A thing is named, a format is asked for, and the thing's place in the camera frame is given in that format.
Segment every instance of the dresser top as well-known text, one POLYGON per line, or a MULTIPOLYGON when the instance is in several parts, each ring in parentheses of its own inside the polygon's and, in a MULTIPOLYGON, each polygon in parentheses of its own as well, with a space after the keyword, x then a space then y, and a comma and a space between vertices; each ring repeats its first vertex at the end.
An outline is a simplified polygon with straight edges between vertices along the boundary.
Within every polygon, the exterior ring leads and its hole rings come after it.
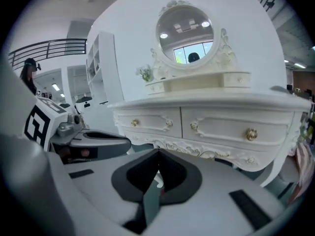
POLYGON ((311 102, 301 97, 274 90, 254 91, 250 88, 207 88, 175 91, 151 95, 134 101, 111 104, 113 109, 156 107, 240 107, 303 111, 311 109, 311 102))

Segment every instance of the drawer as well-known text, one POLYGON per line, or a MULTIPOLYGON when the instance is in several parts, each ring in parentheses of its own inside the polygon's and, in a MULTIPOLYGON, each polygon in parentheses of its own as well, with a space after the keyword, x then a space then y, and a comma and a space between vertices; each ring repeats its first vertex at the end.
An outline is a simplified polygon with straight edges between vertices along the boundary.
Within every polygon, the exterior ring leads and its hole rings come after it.
POLYGON ((182 108, 183 138, 255 151, 278 150, 293 112, 223 108, 182 108), (257 137, 248 139, 249 129, 257 137))
POLYGON ((123 130, 182 137, 179 108, 115 110, 114 118, 123 130))
POLYGON ((250 73, 224 73, 223 87, 225 88, 249 88, 251 87, 250 73))

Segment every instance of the ornate mirror frame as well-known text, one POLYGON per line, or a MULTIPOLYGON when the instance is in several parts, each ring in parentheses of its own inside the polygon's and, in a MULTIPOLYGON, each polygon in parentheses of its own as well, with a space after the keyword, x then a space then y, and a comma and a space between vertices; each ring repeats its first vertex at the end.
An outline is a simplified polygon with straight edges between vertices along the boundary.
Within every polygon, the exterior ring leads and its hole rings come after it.
POLYGON ((155 47, 151 49, 152 57, 155 58, 153 69, 153 82, 161 79, 170 79, 177 76, 190 74, 233 71, 237 69, 237 61, 234 52, 228 44, 226 30, 221 28, 212 13, 204 8, 192 5, 187 1, 170 1, 159 13, 159 19, 154 33, 155 47), (164 15, 177 10, 179 7, 196 8, 211 22, 214 32, 213 44, 209 52, 202 58, 190 64, 179 64, 169 59, 160 45, 158 25, 164 15))

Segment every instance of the white shelf unit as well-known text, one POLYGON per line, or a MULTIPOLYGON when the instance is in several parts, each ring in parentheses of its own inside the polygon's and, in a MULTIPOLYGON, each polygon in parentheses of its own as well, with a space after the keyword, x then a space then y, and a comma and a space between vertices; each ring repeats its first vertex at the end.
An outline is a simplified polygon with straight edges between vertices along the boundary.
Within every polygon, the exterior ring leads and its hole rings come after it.
POLYGON ((86 62, 91 95, 96 104, 123 101, 117 71, 114 35, 100 31, 93 42, 86 62))

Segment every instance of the pink fabric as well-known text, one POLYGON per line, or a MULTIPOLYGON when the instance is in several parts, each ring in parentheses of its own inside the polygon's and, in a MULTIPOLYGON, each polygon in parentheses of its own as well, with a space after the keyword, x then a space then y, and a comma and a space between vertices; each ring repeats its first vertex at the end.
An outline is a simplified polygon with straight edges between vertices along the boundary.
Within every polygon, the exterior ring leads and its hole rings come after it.
POLYGON ((300 179, 292 192, 289 202, 301 196, 309 187, 314 174, 315 162, 310 147, 306 143, 298 143, 296 148, 289 153, 294 156, 297 168, 299 170, 300 179))

